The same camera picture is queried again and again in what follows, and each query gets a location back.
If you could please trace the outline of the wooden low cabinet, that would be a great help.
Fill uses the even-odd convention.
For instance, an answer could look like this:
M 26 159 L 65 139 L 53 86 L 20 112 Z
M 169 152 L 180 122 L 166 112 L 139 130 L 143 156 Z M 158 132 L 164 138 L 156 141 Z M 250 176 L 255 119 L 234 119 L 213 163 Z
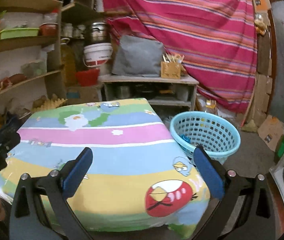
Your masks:
M 99 78 L 108 101 L 145 98 L 152 106 L 196 108 L 199 82 L 190 76 L 180 79 L 162 77 L 104 75 Z

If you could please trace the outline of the clear plastic container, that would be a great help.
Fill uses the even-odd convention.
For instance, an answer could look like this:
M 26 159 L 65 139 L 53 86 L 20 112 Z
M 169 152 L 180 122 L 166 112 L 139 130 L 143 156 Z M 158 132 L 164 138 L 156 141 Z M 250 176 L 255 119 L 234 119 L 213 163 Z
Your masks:
M 47 65 L 43 60 L 35 60 L 21 66 L 21 72 L 27 78 L 33 78 L 47 73 Z

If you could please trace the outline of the yellow utensil holder box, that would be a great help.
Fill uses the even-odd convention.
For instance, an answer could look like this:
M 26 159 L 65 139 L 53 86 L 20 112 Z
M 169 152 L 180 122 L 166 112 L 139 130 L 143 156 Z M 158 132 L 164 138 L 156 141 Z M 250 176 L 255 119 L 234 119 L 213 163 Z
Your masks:
M 184 56 L 180 54 L 168 54 L 162 55 L 163 60 L 161 62 L 160 76 L 164 79 L 180 79 L 182 76 L 186 76 L 187 71 L 183 67 L 182 62 Z

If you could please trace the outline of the yellow egg tray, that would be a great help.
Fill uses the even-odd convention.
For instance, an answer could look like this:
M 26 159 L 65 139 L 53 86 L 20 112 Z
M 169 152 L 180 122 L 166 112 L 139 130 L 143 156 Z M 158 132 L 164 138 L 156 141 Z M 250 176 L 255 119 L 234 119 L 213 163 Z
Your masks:
M 56 94 L 52 94 L 50 98 L 42 96 L 33 102 L 32 113 L 56 109 L 64 106 L 67 103 L 67 99 L 59 98 Z

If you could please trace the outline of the steel cooking pot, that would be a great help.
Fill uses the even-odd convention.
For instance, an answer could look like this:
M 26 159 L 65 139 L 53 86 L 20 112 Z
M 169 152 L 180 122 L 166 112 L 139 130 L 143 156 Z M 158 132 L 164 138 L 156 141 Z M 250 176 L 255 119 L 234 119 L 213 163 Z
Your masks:
M 86 25 L 84 32 L 85 45 L 109 43 L 109 25 L 106 22 L 93 22 Z

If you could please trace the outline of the wooden wall shelf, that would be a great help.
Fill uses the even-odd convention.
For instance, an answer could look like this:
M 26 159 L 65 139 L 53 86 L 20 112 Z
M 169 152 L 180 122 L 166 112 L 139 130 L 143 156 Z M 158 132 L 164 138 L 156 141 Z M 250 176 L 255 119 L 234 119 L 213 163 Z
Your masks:
M 39 28 L 38 36 L 0 40 L 0 114 L 10 107 L 32 109 L 43 95 L 66 97 L 60 51 L 61 7 L 58 0 L 0 0 L 0 31 Z M 43 60 L 47 73 L 27 78 L 21 66 Z

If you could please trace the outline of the light blue laundry basket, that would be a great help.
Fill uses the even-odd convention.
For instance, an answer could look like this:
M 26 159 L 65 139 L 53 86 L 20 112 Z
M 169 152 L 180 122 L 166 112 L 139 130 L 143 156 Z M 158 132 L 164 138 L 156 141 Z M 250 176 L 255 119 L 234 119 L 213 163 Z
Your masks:
M 170 122 L 170 133 L 189 159 L 196 147 L 202 146 L 207 155 L 221 164 L 235 154 L 241 144 L 239 131 L 233 124 L 211 113 L 189 111 L 175 115 Z M 180 135 L 191 139 L 188 144 Z

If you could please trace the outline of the striped red curtain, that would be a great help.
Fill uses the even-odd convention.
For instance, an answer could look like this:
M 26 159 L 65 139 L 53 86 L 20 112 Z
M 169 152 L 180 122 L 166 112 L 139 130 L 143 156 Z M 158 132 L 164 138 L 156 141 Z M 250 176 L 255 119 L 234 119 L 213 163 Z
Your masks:
M 183 58 L 198 92 L 235 113 L 248 108 L 255 85 L 257 34 L 252 0 L 102 0 L 112 37 L 162 42 Z

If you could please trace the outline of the red plastic basket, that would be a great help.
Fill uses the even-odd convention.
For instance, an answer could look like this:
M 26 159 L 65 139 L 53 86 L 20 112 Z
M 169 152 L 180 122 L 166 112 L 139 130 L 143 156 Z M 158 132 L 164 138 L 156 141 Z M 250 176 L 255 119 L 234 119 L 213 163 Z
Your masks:
M 76 72 L 75 77 L 81 87 L 94 86 L 98 83 L 99 73 L 98 68 L 90 68 L 89 70 Z

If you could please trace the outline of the cardboard box under basket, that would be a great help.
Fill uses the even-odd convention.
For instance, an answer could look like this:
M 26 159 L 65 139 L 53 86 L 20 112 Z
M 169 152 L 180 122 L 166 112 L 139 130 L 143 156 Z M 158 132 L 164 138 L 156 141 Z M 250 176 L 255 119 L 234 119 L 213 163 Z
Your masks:
M 95 86 L 71 86 L 67 87 L 66 95 L 67 95 L 67 103 L 69 105 L 77 105 L 88 102 L 101 102 L 102 94 L 101 94 L 102 85 Z

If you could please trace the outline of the white plastic bucket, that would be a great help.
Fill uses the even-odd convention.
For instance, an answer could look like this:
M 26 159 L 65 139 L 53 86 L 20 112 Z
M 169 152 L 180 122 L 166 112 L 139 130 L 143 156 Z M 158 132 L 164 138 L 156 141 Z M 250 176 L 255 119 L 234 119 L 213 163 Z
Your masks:
M 97 43 L 83 48 L 83 62 L 86 67 L 98 67 L 111 59 L 113 47 L 111 43 Z

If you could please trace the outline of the blue plastic shoe cover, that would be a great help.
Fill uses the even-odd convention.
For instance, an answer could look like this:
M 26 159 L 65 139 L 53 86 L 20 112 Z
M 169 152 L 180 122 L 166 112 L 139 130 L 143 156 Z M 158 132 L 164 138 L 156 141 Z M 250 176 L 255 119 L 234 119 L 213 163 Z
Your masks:
M 186 141 L 188 144 L 191 143 L 191 139 L 190 139 L 188 136 L 186 136 L 186 135 L 184 135 L 184 134 L 181 134 L 180 137 L 181 137 L 184 141 Z

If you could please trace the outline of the green plastic tray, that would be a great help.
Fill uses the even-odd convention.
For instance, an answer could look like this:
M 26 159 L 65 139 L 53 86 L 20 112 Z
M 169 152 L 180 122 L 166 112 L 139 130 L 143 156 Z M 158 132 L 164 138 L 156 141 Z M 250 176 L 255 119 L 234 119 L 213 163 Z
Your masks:
M 18 37 L 38 36 L 39 28 L 13 28 L 0 31 L 0 40 Z

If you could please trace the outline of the grey fabric cover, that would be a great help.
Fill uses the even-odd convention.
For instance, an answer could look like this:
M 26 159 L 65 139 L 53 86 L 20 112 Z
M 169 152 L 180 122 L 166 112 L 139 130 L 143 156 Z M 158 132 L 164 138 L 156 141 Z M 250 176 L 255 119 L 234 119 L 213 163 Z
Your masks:
M 164 45 L 157 40 L 124 35 L 115 55 L 112 74 L 159 77 Z

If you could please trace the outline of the colourful cartoon tablecloth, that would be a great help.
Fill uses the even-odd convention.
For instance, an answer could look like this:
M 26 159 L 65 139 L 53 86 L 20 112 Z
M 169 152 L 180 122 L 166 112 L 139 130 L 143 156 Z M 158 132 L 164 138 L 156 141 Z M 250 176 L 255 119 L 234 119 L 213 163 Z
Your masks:
M 210 192 L 190 158 L 145 99 L 84 103 L 34 113 L 0 172 L 13 196 L 22 174 L 60 170 L 85 147 L 93 162 L 69 205 L 90 231 L 135 231 L 167 225 L 194 233 Z

